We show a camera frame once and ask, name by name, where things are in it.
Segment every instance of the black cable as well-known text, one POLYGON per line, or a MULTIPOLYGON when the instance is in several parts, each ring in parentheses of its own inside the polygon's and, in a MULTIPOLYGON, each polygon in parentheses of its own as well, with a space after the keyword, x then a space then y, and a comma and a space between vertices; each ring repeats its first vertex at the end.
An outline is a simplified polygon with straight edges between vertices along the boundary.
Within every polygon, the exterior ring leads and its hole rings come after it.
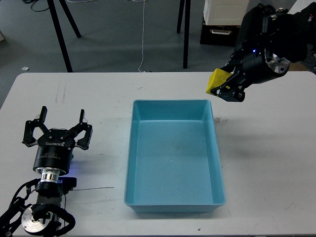
POLYGON ((114 187, 101 187, 101 188, 91 188, 91 189, 73 189, 73 191, 82 191, 82 190, 92 190, 92 189, 113 189, 114 187))
POLYGON ((34 10, 34 9, 33 9, 33 6, 34 6, 34 4, 37 3, 38 1, 39 1, 39 0, 22 0, 22 2, 25 3, 25 4, 30 4, 30 3, 32 4, 32 5, 31 5, 31 10, 32 10, 32 11, 41 12, 41 11, 46 11, 46 10, 49 9, 49 7, 48 7, 48 8, 43 9, 43 10, 34 10))

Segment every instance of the white cable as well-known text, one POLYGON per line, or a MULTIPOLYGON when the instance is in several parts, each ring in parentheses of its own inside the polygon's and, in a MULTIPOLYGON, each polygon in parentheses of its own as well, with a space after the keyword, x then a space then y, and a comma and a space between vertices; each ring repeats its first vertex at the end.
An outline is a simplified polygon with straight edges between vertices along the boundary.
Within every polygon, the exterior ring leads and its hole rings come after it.
POLYGON ((68 2, 72 3, 80 3, 80 2, 89 2, 89 1, 95 1, 95 0, 67 0, 68 2))
POLYGON ((140 73, 144 73, 145 71, 141 71, 140 70, 140 68, 142 67, 142 65, 143 65, 143 62, 144 62, 144 27, 145 27, 145 1, 146 0, 132 0, 132 1, 141 1, 141 2, 143 2, 144 4, 143 4, 143 35, 142 35, 142 62, 141 62, 141 64, 139 65, 139 67, 138 67, 138 71, 140 72, 140 73))

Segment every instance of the silver joint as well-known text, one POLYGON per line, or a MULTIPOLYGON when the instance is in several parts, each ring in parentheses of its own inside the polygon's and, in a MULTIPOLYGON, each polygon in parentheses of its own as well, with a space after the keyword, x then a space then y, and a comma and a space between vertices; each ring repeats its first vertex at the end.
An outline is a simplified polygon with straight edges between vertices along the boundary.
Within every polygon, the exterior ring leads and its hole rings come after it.
POLYGON ((55 168, 42 168, 40 182, 58 183, 60 170, 55 168))

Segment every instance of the white box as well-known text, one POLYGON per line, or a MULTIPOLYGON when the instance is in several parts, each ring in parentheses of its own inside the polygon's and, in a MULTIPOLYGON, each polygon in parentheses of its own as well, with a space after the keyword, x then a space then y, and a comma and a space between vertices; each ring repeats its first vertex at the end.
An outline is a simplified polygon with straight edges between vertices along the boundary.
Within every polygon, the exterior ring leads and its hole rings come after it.
POLYGON ((205 0, 204 20, 209 26, 240 26, 249 0, 205 0))

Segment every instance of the floor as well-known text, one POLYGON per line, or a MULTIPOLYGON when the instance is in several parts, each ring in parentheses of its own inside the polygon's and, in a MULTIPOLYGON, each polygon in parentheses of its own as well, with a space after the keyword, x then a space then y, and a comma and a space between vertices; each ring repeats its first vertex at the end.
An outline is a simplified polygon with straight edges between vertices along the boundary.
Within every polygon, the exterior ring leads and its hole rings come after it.
MULTIPOLYGON (((144 20, 145 72, 212 72, 229 60, 232 47, 199 43, 204 0, 191 6, 188 68, 183 69, 183 31, 176 33, 179 1, 96 0, 67 5, 82 34, 76 38, 55 1, 74 72, 139 72, 144 20)), ((39 0, 33 10, 47 8, 39 0)), ((0 106, 24 72, 66 72, 49 10, 34 12, 22 0, 0 1, 0 106)))

